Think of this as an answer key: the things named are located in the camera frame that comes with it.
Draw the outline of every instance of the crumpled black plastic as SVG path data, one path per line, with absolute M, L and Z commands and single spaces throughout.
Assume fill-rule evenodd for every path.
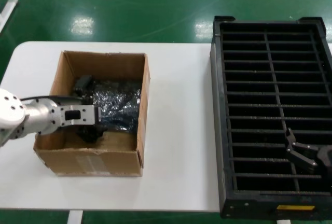
M 101 108 L 101 125 L 108 130 L 137 133 L 141 81 L 94 81 L 92 100 Z

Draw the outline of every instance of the black metal grid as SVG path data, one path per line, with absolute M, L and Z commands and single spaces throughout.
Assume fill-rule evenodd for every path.
M 330 195 L 320 175 L 285 157 L 285 131 L 332 145 L 331 84 L 315 25 L 220 24 L 232 186 L 235 192 Z

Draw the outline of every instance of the white robotic arm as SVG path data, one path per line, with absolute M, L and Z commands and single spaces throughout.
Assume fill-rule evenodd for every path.
M 18 99 L 0 89 L 0 146 L 29 133 L 49 134 L 72 125 L 100 122 L 100 108 L 82 105 L 78 97 L 40 96 Z

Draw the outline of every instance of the black plastic crate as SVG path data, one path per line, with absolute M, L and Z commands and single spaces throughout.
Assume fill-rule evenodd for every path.
M 332 219 L 331 186 L 285 156 L 286 128 L 301 143 L 332 145 L 332 57 L 323 20 L 215 17 L 213 31 L 221 216 Z

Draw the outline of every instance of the black object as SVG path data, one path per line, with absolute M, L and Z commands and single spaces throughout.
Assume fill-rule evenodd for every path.
M 75 82 L 73 92 L 82 98 L 84 104 L 92 104 L 92 94 L 94 90 L 94 81 L 92 75 L 83 75 Z
M 92 98 L 101 108 L 100 126 L 137 133 L 141 87 L 141 81 L 96 81 Z
M 322 18 L 215 17 L 211 74 L 225 218 L 332 218 L 330 184 L 291 163 L 286 133 L 332 145 L 332 57 Z

